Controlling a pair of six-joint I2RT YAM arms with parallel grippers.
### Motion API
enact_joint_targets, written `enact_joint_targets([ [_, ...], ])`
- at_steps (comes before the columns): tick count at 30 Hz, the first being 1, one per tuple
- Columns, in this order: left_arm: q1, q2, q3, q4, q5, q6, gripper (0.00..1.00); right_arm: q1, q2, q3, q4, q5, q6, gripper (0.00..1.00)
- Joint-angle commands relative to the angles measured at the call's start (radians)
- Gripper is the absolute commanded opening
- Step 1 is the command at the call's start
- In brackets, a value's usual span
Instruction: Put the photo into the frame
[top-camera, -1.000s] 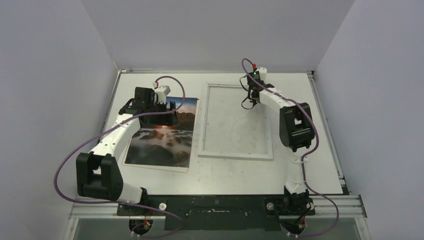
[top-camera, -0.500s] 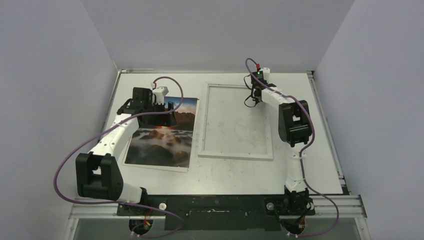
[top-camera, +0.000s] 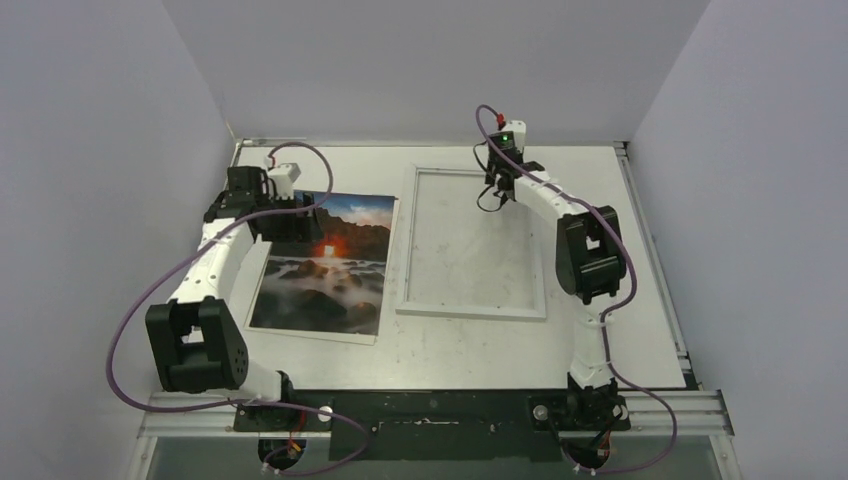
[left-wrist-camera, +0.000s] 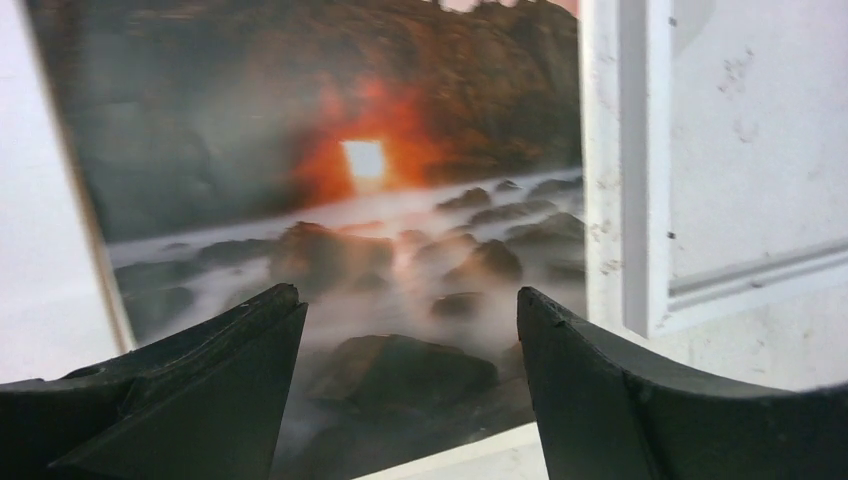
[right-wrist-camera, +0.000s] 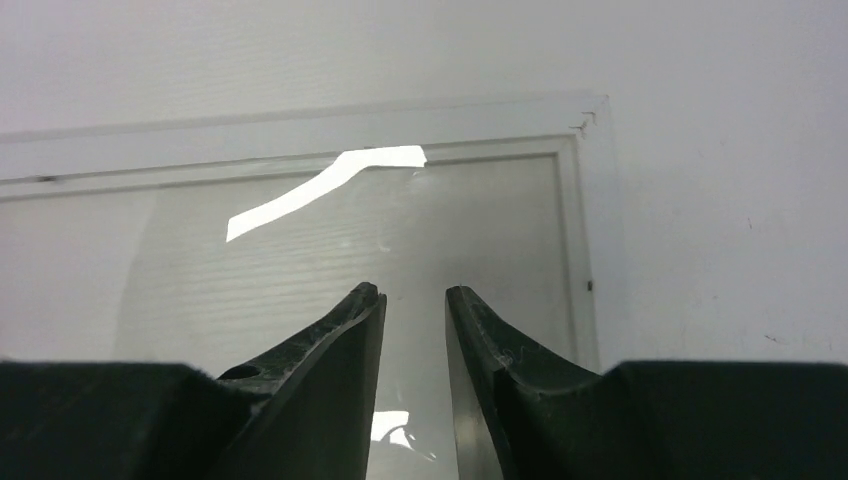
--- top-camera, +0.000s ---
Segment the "landscape sunset photo print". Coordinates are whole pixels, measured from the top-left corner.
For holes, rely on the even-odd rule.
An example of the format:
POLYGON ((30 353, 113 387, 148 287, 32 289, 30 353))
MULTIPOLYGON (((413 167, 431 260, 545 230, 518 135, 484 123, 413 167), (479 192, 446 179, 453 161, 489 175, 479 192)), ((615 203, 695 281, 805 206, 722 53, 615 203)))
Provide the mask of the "landscape sunset photo print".
POLYGON ((310 214, 315 240, 271 245, 246 328, 375 344, 395 210, 390 195, 333 194, 310 214))

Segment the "white picture frame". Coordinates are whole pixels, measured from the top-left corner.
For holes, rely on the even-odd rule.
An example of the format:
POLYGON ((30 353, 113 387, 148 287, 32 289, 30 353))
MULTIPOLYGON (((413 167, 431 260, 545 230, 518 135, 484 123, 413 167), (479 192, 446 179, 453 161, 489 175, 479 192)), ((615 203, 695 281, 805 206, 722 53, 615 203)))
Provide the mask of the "white picture frame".
POLYGON ((477 205, 477 170, 414 165, 398 221, 399 314, 543 322, 541 247, 528 209, 477 205))

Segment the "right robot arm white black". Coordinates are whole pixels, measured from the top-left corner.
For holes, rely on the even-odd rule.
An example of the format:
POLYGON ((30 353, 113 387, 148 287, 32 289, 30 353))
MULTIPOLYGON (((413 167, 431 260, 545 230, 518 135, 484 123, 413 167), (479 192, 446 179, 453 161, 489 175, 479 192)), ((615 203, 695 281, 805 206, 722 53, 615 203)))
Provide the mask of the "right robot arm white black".
POLYGON ((537 214, 555 232, 554 273, 560 288, 580 301, 586 312, 574 321, 574 350, 564 398, 545 407, 560 429, 599 430, 623 413, 617 382, 609 367, 600 313, 590 307, 598 296, 617 295, 627 273, 613 234, 583 204, 566 194, 537 162, 525 162, 510 133, 487 141, 485 182, 499 204, 517 202, 537 214))

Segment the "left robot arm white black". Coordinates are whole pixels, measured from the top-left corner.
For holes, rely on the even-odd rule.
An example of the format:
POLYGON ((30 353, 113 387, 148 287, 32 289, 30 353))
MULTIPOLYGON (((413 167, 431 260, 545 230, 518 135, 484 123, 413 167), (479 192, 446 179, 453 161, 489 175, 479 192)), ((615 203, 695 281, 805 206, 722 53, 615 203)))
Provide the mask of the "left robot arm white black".
POLYGON ((277 431, 290 428, 298 417, 289 377, 251 360, 228 301, 256 243, 307 243, 320 237, 314 195, 294 192, 299 175, 294 163, 229 168, 225 189, 204 213, 198 258, 168 301, 145 314, 164 390, 262 400, 259 416, 277 431))

